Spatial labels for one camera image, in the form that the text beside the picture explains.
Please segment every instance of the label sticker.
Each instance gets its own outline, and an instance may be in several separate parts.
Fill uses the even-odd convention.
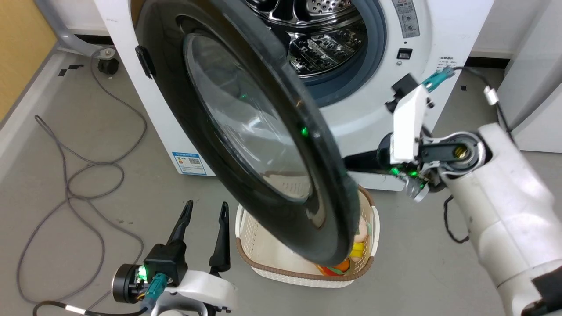
[[[443,68],[449,66],[449,67],[455,67],[457,65],[457,62],[455,61],[455,59],[453,57],[450,56],[442,56],[439,57],[439,62],[437,63],[437,68],[435,68],[435,71],[441,71],[443,70]]]
[[[416,37],[420,35],[418,16],[413,0],[392,0],[398,20],[402,26],[402,37]]]
[[[186,152],[172,152],[179,169],[183,174],[207,175],[203,163],[198,154],[188,154]]]

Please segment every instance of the caster wheel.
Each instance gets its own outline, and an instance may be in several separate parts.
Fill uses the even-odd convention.
[[[98,61],[98,70],[99,72],[106,74],[106,75],[115,75],[119,69],[119,62],[117,59],[112,58],[110,60],[102,60]]]

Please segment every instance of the white cable tie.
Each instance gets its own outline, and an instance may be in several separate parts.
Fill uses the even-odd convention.
[[[500,101],[500,98],[497,97],[497,93],[495,89],[486,86],[484,88],[484,95],[486,96],[486,100],[488,100],[488,104],[494,105]]]
[[[72,305],[67,305],[65,307],[66,310],[68,310],[69,312],[73,312],[76,314],[80,314],[80,315],[85,315],[86,314],[86,310],[82,309],[82,308],[78,308],[76,306],[72,306]]]

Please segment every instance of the gray cable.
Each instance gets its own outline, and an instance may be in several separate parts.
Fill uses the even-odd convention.
[[[84,290],[85,288],[87,288],[90,284],[92,284],[92,282],[94,282],[94,280],[98,277],[99,272],[102,268],[103,262],[105,260],[105,241],[103,240],[102,235],[100,234],[100,232],[95,229],[94,226],[92,226],[87,220],[85,220],[82,216],[80,216],[80,214],[78,214],[78,212],[76,212],[76,210],[74,209],[74,207],[72,206],[71,200],[76,199],[76,200],[81,200],[81,201],[85,201],[86,203],[88,203],[88,205],[92,208],[92,210],[98,214],[98,216],[100,216],[109,226],[117,229],[120,232],[123,232],[127,235],[129,235],[130,237],[133,237],[134,239],[136,239],[139,244],[140,244],[140,250],[139,253],[137,255],[137,258],[135,259],[135,263],[138,262],[138,260],[141,258],[140,256],[142,255],[143,251],[144,251],[144,242],[142,241],[142,239],[120,227],[119,225],[113,223],[112,221],[110,221],[109,219],[107,219],[107,217],[105,217],[93,204],[92,204],[92,200],[95,200],[97,198],[100,198],[102,196],[106,196],[109,195],[113,192],[115,192],[123,183],[123,181],[125,180],[125,170],[123,170],[123,167],[121,167],[118,162],[123,160],[124,158],[126,158],[133,150],[135,150],[135,148],[140,144],[140,142],[142,141],[142,139],[144,138],[144,135],[146,134],[146,130],[148,127],[148,124],[146,122],[146,119],[144,118],[144,116],[135,108],[133,108],[132,106],[130,106],[128,103],[126,103],[125,101],[119,99],[118,97],[114,96],[111,92],[109,92],[106,88],[103,87],[103,85],[99,82],[98,78],[96,77],[96,74],[94,72],[94,56],[96,56],[99,52],[101,52],[102,50],[106,49],[107,47],[103,47],[98,49],[97,51],[95,51],[90,57],[91,57],[91,61],[90,61],[90,73],[92,74],[92,77],[94,78],[94,80],[96,81],[96,83],[98,84],[98,86],[105,92],[107,93],[110,97],[112,97],[113,99],[119,101],[121,104],[123,104],[124,106],[126,106],[127,108],[129,108],[132,112],[134,112],[137,116],[140,117],[140,119],[143,122],[143,130],[142,133],[140,135],[140,137],[138,138],[138,140],[131,146],[131,148],[129,150],[127,150],[124,154],[122,154],[121,156],[119,156],[117,159],[113,159],[110,161],[94,161],[91,159],[87,159],[85,157],[82,157],[80,154],[76,153],[75,151],[73,151],[72,149],[68,148],[66,145],[64,145],[61,141],[58,140],[58,138],[56,137],[55,133],[53,132],[53,130],[47,125],[47,123],[45,123],[45,121],[39,117],[38,115],[35,115],[35,121],[37,121],[37,123],[39,124],[39,126],[47,133],[47,135],[49,135],[49,137],[51,137],[53,139],[53,141],[55,142],[55,145],[58,148],[58,153],[61,155],[61,160],[62,160],[62,173],[64,175],[64,185],[65,185],[65,199],[62,200],[60,203],[58,203],[40,222],[39,224],[35,227],[35,229],[33,230],[33,233],[31,233],[27,243],[24,246],[23,251],[21,252],[19,261],[17,262],[17,270],[16,270],[16,284],[17,284],[17,290],[20,293],[20,296],[23,300],[25,300],[28,303],[32,303],[32,304],[37,304],[39,303],[39,301],[34,301],[30,298],[28,298],[24,292],[23,289],[21,287],[21,267],[22,264],[24,262],[24,257],[25,254],[27,253],[27,250],[29,248],[29,246],[31,245],[31,242],[33,241],[33,238],[35,237],[35,235],[37,234],[37,231],[39,231],[39,229],[41,228],[41,226],[43,226],[43,224],[51,217],[51,215],[53,215],[57,210],[60,209],[60,207],[64,204],[67,204],[68,207],[70,208],[70,210],[72,211],[72,213],[82,222],[82,224],[84,224],[84,226],[86,226],[88,229],[90,229],[99,239],[101,246],[102,246],[102,251],[101,251],[101,258],[99,260],[99,264],[98,267],[96,269],[96,271],[94,272],[94,274],[92,275],[92,277],[90,277],[90,279],[83,284],[82,286],[80,286],[77,290],[74,290],[73,292],[59,298],[59,299],[54,299],[55,301],[64,301],[67,300],[71,297],[73,297],[74,295],[82,292],[82,290]],[[65,157],[65,153],[62,149],[66,149],[67,151],[69,151],[71,154],[75,155],[76,157],[86,161],[88,163],[88,165],[86,165],[85,167],[81,168],[80,170],[76,171],[75,173],[71,174],[70,177],[68,177],[68,172],[66,170],[66,157]],[[72,180],[74,178],[76,178],[77,175],[79,175],[80,173],[96,167],[96,166],[112,166],[114,168],[119,169],[119,171],[121,172],[121,178],[119,179],[119,182],[117,183],[116,186],[114,186],[112,189],[100,193],[98,195],[94,195],[94,196],[82,196],[82,195],[77,195],[75,194],[71,188],[70,188],[70,184],[72,183]],[[94,306],[96,306],[97,304],[99,304],[103,299],[105,299],[109,294],[111,293],[111,291],[107,291],[102,297],[100,297],[96,302],[94,302],[94,304],[92,304],[90,307],[88,307],[88,310],[92,309]]]

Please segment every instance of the green led light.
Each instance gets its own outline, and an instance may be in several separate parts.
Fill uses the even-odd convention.
[[[147,275],[146,275],[146,268],[144,267],[144,265],[141,265],[139,267],[139,272],[138,272],[137,275],[138,275],[139,279],[142,279],[142,280],[145,280],[145,281],[148,280]]]

